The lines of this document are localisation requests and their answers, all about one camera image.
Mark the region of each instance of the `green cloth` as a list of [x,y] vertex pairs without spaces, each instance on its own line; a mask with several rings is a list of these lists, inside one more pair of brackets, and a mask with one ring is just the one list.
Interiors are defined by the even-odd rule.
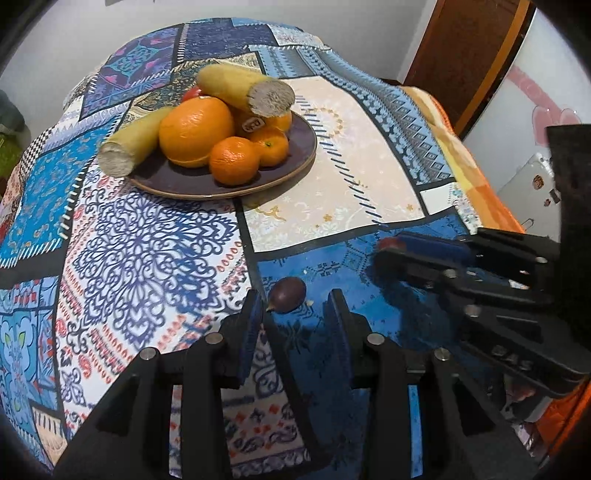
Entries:
[[21,158],[22,150],[16,140],[0,134],[0,179],[8,179]]

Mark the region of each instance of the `ceramic plate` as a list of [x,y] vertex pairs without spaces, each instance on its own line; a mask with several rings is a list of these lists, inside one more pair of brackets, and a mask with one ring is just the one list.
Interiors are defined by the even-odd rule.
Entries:
[[224,199],[260,192],[303,172],[316,157],[316,135],[297,113],[293,113],[287,137],[290,140],[287,159],[276,167],[262,168],[253,180],[238,187],[216,182],[207,167],[179,167],[169,162],[159,148],[131,173],[129,180],[142,190],[176,199]]

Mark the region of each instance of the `mosaic pattern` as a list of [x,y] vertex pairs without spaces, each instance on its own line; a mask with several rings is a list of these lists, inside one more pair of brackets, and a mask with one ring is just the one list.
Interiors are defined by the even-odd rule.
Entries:
[[[466,233],[454,213],[406,231],[455,238]],[[323,303],[329,291],[341,288],[351,311],[364,315],[374,332],[403,348],[425,351],[444,345],[456,352],[447,315],[435,295],[403,283],[378,287],[371,272],[371,254],[377,242],[402,229],[364,235],[306,253],[259,262],[265,292],[287,276],[306,282],[307,302],[292,313],[273,318],[282,333],[298,388],[308,398],[314,431],[333,456],[324,470],[306,476],[316,479],[354,479],[361,471],[361,455],[369,393],[351,391],[335,355],[335,346],[323,322]],[[420,472],[420,451],[413,450],[413,476]]]
[[231,18],[187,24],[178,48],[178,60],[225,59],[244,53],[249,44],[277,45],[269,25],[235,27]]
[[[392,142],[392,151],[406,165],[408,171],[417,185],[445,180],[452,176],[452,172],[445,161],[441,149],[429,133],[424,119],[414,102],[408,97],[406,102],[391,98],[385,103],[379,95],[370,89],[350,80],[349,72],[341,76],[333,71],[325,62],[326,56],[310,48],[298,48],[298,52],[309,68],[316,74],[322,75],[336,86],[347,90],[356,96],[365,107],[367,113],[383,130],[385,137]],[[404,94],[397,87],[391,87],[394,91]]]
[[269,45],[251,45],[251,51],[257,51],[265,73],[275,78],[293,79],[314,75],[308,65],[293,48],[270,47]]
[[69,203],[76,176],[114,130],[117,119],[85,132],[68,144],[40,157],[28,179],[22,207],[0,246],[0,267],[19,258],[52,251],[62,243],[61,216]]
[[[181,477],[178,446],[182,390],[175,387],[171,414],[170,471],[177,477]],[[238,390],[222,390],[222,407],[234,478],[310,461],[264,330],[258,336],[249,377]]]
[[[35,457],[51,467],[37,431],[35,406],[56,411],[57,391],[51,323],[57,277],[0,290],[0,400],[8,419]],[[59,421],[56,431],[61,431]]]
[[304,178],[243,198],[255,252],[424,217],[396,156],[351,95],[321,77],[286,83],[297,95],[294,111],[316,132],[316,159]]
[[131,109],[125,115],[122,125],[127,125],[135,118],[145,115],[163,106],[178,105],[183,97],[183,94],[197,84],[197,74],[199,70],[205,65],[214,63],[226,63],[237,65],[260,72],[258,60],[254,53],[245,53],[232,57],[231,59],[204,59],[204,60],[189,60],[180,65],[177,65],[171,74],[170,83],[164,87],[152,90],[140,97],[137,97]]
[[[243,248],[230,200],[155,197],[104,175],[95,159],[121,125],[177,104],[210,63],[285,79],[297,95],[294,111],[318,139],[305,178],[243,199],[252,249]],[[339,373],[320,314],[329,290],[342,288],[353,311],[401,345],[446,345],[461,358],[433,295],[376,285],[370,268],[375,244],[400,222],[444,238],[480,225],[417,105],[314,35],[245,18],[195,20],[132,40],[64,104],[0,204],[0,403],[20,438],[51,468],[138,351],[185,349],[218,328],[240,310],[248,269],[258,268],[267,293],[286,275],[308,285],[306,304],[275,317],[307,411],[292,409],[300,405],[286,393],[294,385],[280,377],[262,330],[245,385],[222,392],[232,473],[305,468],[318,453],[303,440],[307,414],[331,463],[305,477],[358,478],[369,395],[349,390]],[[355,238],[356,228],[375,233]],[[317,239],[327,246],[289,249]],[[283,248],[283,257],[270,253]],[[262,255],[278,258],[257,264]],[[473,372],[486,374],[481,366]],[[416,392],[409,396],[417,476],[420,418]],[[170,430],[177,476],[180,399],[177,388]]]
[[90,81],[82,117],[166,85],[178,28],[165,28],[130,41]]

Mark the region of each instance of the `white appliance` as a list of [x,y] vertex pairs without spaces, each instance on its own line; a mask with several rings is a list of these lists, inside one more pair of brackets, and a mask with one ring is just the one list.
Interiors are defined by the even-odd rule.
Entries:
[[560,241],[560,192],[554,188],[550,162],[540,153],[533,155],[498,194],[526,233]]

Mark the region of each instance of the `white wall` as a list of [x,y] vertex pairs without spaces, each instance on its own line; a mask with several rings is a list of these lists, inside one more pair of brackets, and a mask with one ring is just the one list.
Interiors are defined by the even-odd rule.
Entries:
[[57,0],[0,76],[33,138],[55,124],[70,89],[121,45],[206,17],[296,25],[382,78],[398,75],[427,0]]
[[[535,81],[559,109],[570,108],[582,123],[591,123],[591,80],[540,11],[535,13],[513,65]],[[539,94],[535,86],[530,88],[533,95]],[[536,103],[506,77],[464,141],[496,191],[535,153],[550,156],[548,148],[535,141],[535,107]]]

